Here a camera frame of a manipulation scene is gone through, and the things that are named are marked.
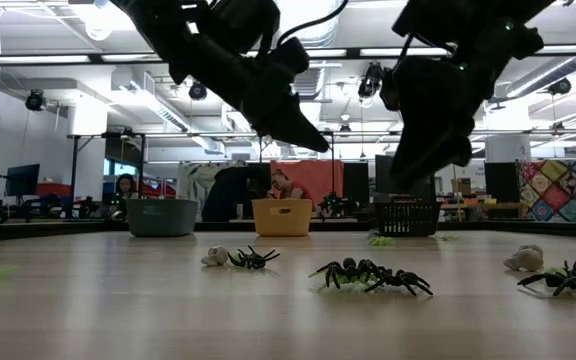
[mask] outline ceiling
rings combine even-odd
[[[306,1],[310,12],[298,11],[305,6]],[[339,0],[282,0],[278,1],[284,14],[291,17],[290,23],[302,23],[327,13],[331,4]],[[393,0],[354,0],[331,26],[331,41],[327,47],[400,47],[404,41],[393,33],[390,28],[396,20],[405,1]],[[576,1],[570,7],[563,7],[557,2],[533,19],[529,25],[536,26],[546,44],[576,44]],[[89,36],[87,22],[82,20],[81,12],[68,6],[67,0],[48,1],[18,1],[0,0],[0,47],[1,55],[19,54],[77,54],[77,53],[131,53],[151,51],[148,44],[139,33],[121,23],[115,26],[110,36],[102,41],[95,41]],[[501,87],[534,75],[535,72],[545,72],[565,61],[569,57],[534,57],[522,61],[513,60],[498,80]],[[392,66],[394,61],[381,61],[383,65]],[[322,130],[337,130],[341,123],[349,123],[353,131],[387,131],[399,130],[401,119],[395,112],[387,111],[380,100],[371,107],[359,106],[356,95],[357,83],[365,71],[369,60],[329,61],[334,68],[325,69],[322,76],[323,95],[319,105],[310,105],[314,109],[313,122]],[[224,125],[223,102],[214,93],[209,92],[203,101],[191,101],[188,96],[190,81],[180,87],[173,88],[168,77],[168,67],[162,64],[149,65],[85,65],[85,66],[51,66],[51,67],[7,67],[4,76],[14,76],[16,79],[48,79],[72,78],[98,92],[108,100],[113,109],[109,113],[109,125],[127,125],[140,131],[162,132],[164,121],[152,109],[135,102],[120,86],[129,86],[125,76],[140,80],[144,74],[151,76],[156,83],[156,94],[162,102],[174,113],[180,115],[186,123],[196,131],[231,131]],[[520,102],[523,108],[528,108],[528,114],[518,126],[521,128],[548,128],[553,119],[566,119],[570,128],[576,128],[576,71],[567,76],[572,84],[572,91],[564,96],[552,98],[548,94],[534,92],[514,101]],[[485,111],[483,106],[476,114],[478,128],[484,128]],[[388,143],[396,142],[396,137],[364,136],[340,138],[338,143],[352,144],[359,151],[360,142]],[[534,136],[535,144],[552,140],[550,136]],[[477,146],[483,146],[483,139],[478,138]],[[159,141],[150,146],[199,146],[192,141]],[[562,146],[576,150],[576,136],[566,141],[545,144],[543,146]],[[384,146],[371,145],[375,153],[383,152]]]

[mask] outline white column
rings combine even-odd
[[[487,111],[485,124],[491,130],[527,130],[531,128],[528,106],[515,100],[505,108]],[[498,135],[486,138],[486,162],[503,163],[531,159],[530,135]]]
[[[108,107],[92,97],[84,96],[77,106],[68,109],[71,134],[97,135],[106,131],[108,125]],[[87,139],[80,139],[83,146]],[[92,196],[101,200],[104,181],[104,158],[106,140],[95,138],[77,155],[77,177],[75,179],[75,198]]]

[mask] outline toy spider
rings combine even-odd
[[[415,290],[413,290],[411,286],[414,285],[420,288],[421,290],[425,291],[427,294],[433,295],[432,291],[428,289],[430,287],[430,284],[428,284],[426,280],[417,276],[417,274],[415,273],[403,270],[397,270],[397,273],[395,273],[395,275],[393,276],[392,269],[384,268],[383,270],[380,271],[382,276],[376,283],[374,283],[371,287],[367,288],[366,292],[370,292],[382,285],[392,285],[392,286],[403,285],[406,287],[406,289],[408,289],[408,291],[410,291],[411,294],[417,296],[417,293],[415,293]]]
[[[359,264],[353,258],[345,258],[343,266],[337,261],[333,261],[325,266],[322,266],[319,270],[312,273],[309,277],[313,277],[326,271],[326,287],[330,287],[330,278],[335,283],[337,289],[341,289],[340,280],[338,276],[343,276],[345,279],[341,283],[351,283],[355,281],[368,282],[372,275],[381,277],[381,272],[379,271],[377,265],[375,265],[370,260],[360,260]]]
[[[265,256],[261,256],[255,252],[255,250],[248,246],[248,249],[252,252],[251,254],[246,254],[245,252],[237,249],[239,251],[238,257],[239,259],[235,259],[230,253],[228,257],[230,258],[230,262],[232,262],[235,266],[245,267],[248,269],[262,269],[266,266],[266,263],[281,254],[274,254],[275,250],[269,252]]]
[[[546,286],[557,288],[552,293],[553,296],[559,295],[565,288],[576,290],[576,261],[572,265],[572,269],[568,268],[568,262],[564,261],[563,268],[550,269],[548,272],[527,277],[518,282],[517,285],[526,286],[541,279],[546,281]]]

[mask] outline computer monitor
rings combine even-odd
[[[417,181],[408,191],[401,190],[390,177],[392,156],[375,156],[375,190],[377,193],[393,195],[410,195],[416,198],[434,199],[435,177],[434,174]]]
[[[6,175],[6,195],[37,195],[39,164],[8,168]]]

